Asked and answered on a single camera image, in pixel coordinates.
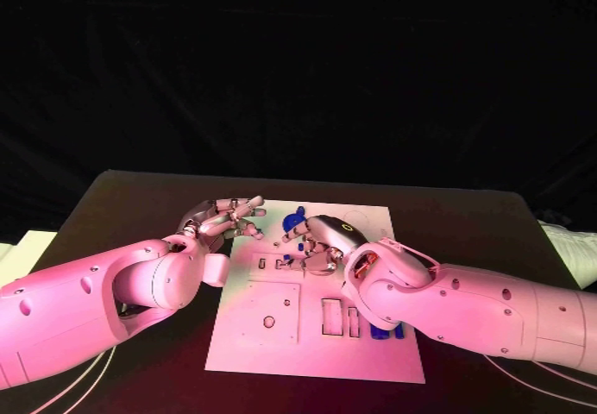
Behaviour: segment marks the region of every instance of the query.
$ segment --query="wire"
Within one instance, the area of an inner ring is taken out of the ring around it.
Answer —
[[[571,377],[569,375],[565,375],[563,373],[556,371],[553,368],[549,368],[546,365],[543,365],[540,362],[536,362],[536,361],[532,361],[532,362],[536,365],[539,365],[543,369],[546,369],[550,373],[553,373],[556,376],[559,376],[559,377],[565,378],[566,380],[575,382],[581,386],[588,386],[591,389],[597,390],[597,386],[594,386],[592,384],[588,384],[588,382],[584,382],[584,381],[578,380],[576,378]]]
[[[591,404],[591,403],[585,403],[584,401],[578,401],[576,399],[571,399],[571,398],[568,398],[568,397],[565,397],[563,395],[559,395],[559,394],[553,394],[552,392],[549,392],[549,391],[545,391],[545,390],[542,390],[540,388],[536,388],[535,386],[532,386],[529,383],[526,383],[522,379],[519,379],[517,377],[514,377],[494,362],[493,362],[493,360],[488,358],[488,356],[487,355],[483,355],[483,357],[484,357],[484,359],[485,360],[488,360],[490,362],[491,362],[491,364],[493,364],[493,366],[514,380],[514,381],[517,381],[517,382],[520,382],[522,383],[522,385],[524,385],[527,388],[530,388],[532,390],[535,390],[535,391],[539,391],[539,392],[542,392],[543,394],[546,394],[546,395],[550,395],[552,397],[555,397],[555,398],[559,398],[559,399],[563,399],[565,401],[569,401],[571,403],[576,403],[576,404],[579,404],[579,405],[586,405],[588,407],[592,407],[592,408],[597,408],[597,405],[595,404]]]
[[[99,382],[99,379],[103,377],[105,370],[108,369],[109,361],[112,360],[113,351],[115,351],[115,347],[112,348],[112,352],[109,353],[109,356],[108,356],[108,361],[105,362],[102,372],[99,373],[99,375],[98,375],[98,377],[96,377],[96,379],[95,379],[93,384],[89,386],[89,389],[86,390],[86,392],[85,392],[85,394],[82,395],[82,397],[80,397],[80,398],[76,400],[76,402],[74,402],[74,403],[69,406],[67,410],[66,410],[62,414],[67,414],[69,412],[72,412],[72,410],[74,410],[74,407],[79,405],[79,403],[80,403],[80,401],[83,400],[83,398],[86,397],[87,393],[93,390],[93,388],[95,388],[95,386],[96,386],[96,383]]]
[[[43,409],[46,409],[62,398],[62,396],[67,393],[67,391],[70,391],[73,386],[82,381],[85,376],[89,374],[90,370],[93,369],[93,366],[96,365],[96,363],[102,359],[103,354],[105,354],[105,352],[102,352],[95,357],[93,362],[90,363],[89,367],[86,368],[83,373],[79,375],[79,377],[74,379],[74,381],[72,381],[72,384],[62,390],[62,392],[56,395],[56,397],[53,397],[53,399],[50,399],[47,401],[47,403],[40,406],[40,408],[37,408],[37,410],[31,411],[31,414],[37,414]]]

